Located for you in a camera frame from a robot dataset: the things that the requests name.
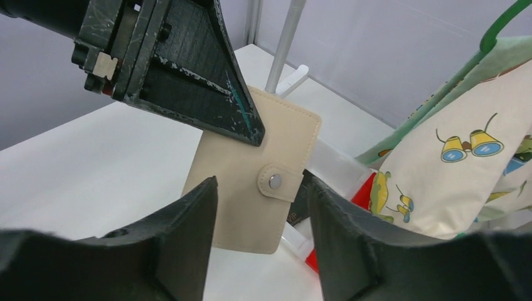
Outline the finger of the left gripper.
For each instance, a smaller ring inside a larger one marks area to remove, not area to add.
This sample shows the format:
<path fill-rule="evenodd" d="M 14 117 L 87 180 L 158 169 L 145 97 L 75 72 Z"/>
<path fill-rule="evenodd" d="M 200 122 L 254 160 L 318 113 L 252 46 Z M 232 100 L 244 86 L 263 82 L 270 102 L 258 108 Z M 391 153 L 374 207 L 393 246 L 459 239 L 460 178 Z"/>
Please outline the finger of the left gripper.
<path fill-rule="evenodd" d="M 258 147 L 265 136 L 218 1 L 158 1 L 123 102 Z"/>

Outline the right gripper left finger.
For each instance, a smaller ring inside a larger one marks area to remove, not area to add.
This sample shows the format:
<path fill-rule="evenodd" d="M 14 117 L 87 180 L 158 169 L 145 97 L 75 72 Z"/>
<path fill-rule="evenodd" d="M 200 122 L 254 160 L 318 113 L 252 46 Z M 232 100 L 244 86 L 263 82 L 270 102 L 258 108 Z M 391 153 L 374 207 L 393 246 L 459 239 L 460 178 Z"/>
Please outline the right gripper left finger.
<path fill-rule="evenodd" d="M 216 177 L 101 238 L 1 232 L 2 300 L 201 300 L 218 204 Z"/>

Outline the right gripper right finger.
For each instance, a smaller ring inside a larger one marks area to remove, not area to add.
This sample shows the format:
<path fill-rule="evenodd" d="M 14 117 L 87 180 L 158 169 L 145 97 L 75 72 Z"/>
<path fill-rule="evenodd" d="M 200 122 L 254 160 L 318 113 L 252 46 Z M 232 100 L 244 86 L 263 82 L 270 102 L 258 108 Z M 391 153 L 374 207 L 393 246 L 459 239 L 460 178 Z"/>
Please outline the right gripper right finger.
<path fill-rule="evenodd" d="M 307 187 L 324 300 L 530 300 L 531 235 L 420 235 L 350 203 L 317 177 Z"/>

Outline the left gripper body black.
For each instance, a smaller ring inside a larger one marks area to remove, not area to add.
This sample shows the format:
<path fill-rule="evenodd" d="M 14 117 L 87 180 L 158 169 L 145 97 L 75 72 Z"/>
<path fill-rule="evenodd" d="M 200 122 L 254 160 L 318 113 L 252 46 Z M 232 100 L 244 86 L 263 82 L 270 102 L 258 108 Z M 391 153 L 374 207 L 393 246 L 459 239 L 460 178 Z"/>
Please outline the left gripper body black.
<path fill-rule="evenodd" d="M 71 61 L 85 89 L 121 102 L 140 99 L 170 1 L 1 1 L 1 14 L 74 41 Z"/>

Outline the beige card holder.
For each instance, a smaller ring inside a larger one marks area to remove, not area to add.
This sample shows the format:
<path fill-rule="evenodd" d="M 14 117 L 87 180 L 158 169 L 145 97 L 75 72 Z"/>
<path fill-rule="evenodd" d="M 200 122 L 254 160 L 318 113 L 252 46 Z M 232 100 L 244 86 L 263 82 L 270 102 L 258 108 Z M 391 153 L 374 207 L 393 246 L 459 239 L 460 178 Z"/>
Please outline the beige card holder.
<path fill-rule="evenodd" d="M 272 254 L 321 128 L 318 114 L 250 87 L 265 126 L 258 147 L 203 132 L 183 191 L 216 177 L 218 208 L 212 245 Z"/>

